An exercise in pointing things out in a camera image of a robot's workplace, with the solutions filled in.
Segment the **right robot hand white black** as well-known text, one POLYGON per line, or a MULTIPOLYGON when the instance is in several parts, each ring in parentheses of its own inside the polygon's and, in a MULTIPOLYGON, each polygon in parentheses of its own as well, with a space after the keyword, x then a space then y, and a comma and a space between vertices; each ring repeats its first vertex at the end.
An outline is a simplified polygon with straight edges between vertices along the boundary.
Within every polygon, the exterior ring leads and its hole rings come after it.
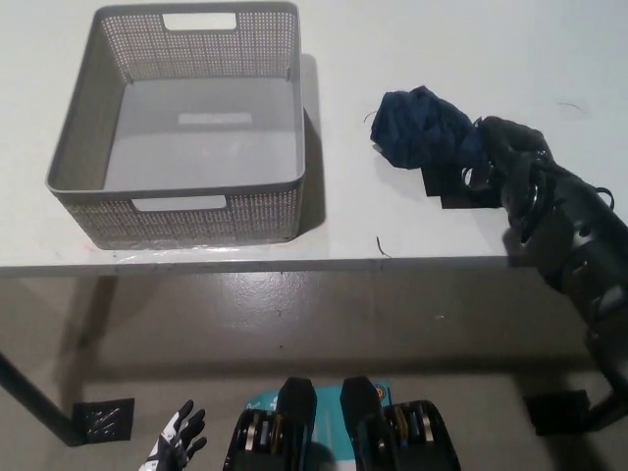
POLYGON ((551 160, 544 135, 496 116, 477 122, 484 161, 462 173, 472 192, 496 193, 511 219, 520 220, 534 211, 547 191, 544 165, 551 160))

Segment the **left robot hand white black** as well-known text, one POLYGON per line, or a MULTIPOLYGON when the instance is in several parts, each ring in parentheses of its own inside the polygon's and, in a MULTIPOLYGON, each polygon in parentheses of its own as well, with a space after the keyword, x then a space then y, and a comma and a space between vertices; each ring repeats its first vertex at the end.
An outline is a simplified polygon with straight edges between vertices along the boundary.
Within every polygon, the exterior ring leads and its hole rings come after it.
POLYGON ((139 471, 182 471, 194 455, 207 445, 204 408, 193 413, 189 399, 168 421, 139 471))

